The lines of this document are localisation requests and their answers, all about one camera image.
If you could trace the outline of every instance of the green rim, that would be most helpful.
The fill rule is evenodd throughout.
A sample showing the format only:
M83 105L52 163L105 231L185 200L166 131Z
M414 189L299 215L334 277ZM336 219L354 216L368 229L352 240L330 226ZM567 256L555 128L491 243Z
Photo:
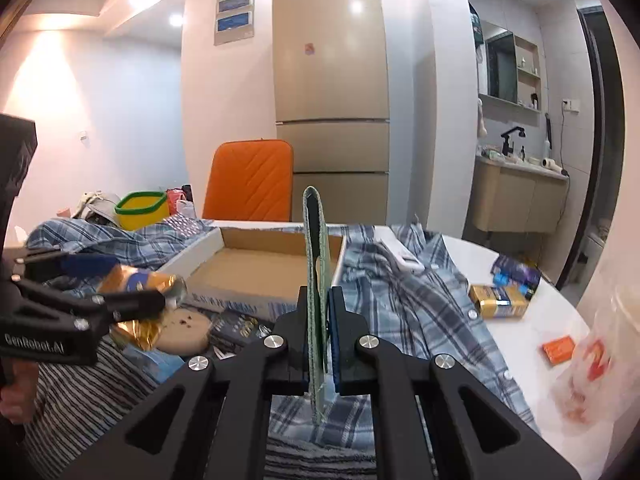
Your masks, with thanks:
M150 205L149 207L140 207L137 209L122 208L122 206L127 203L127 200L139 196L157 196L158 201L155 204ZM164 191L136 191L134 193L129 193L126 197L120 200L118 202L118 205L115 207L115 211L119 215L145 215L147 213L156 211L164 202L166 202L166 192Z

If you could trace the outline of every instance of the yellow bucket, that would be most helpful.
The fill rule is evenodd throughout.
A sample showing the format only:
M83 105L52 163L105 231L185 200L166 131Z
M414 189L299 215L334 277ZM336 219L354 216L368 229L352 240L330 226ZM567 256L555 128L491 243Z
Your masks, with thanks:
M137 191L120 200L115 210L120 226L135 231L169 216L169 203L164 191Z

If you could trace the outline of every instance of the gold package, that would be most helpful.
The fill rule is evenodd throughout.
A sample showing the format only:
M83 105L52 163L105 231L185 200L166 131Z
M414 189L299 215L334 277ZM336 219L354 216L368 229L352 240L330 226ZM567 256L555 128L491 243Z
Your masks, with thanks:
M132 343L142 350L152 350L162 331L162 318L167 311L176 308L186 288L184 280L178 276L123 265L113 267L102 280L98 292L103 294L152 288L165 296L164 310L155 318L135 319L112 325L111 336L118 345L126 346L127 343Z
M471 285L469 297L483 318L522 317L529 301L515 285L488 286Z

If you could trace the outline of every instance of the open cardboard box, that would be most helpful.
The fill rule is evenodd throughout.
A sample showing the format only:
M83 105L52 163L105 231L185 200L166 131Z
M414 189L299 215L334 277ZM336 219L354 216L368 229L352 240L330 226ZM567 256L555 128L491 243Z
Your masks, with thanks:
M345 247L345 238L329 236L332 286L340 281ZM185 304L275 321L296 309L306 268L303 233L216 228L158 272L186 280Z

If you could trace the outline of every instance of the purple package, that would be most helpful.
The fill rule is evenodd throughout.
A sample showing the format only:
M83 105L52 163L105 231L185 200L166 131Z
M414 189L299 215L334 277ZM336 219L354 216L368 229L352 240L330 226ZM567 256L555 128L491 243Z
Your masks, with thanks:
M494 261L491 273L507 276L514 282L528 286L533 292L538 288L542 276L535 267L529 267L503 254L500 254Z

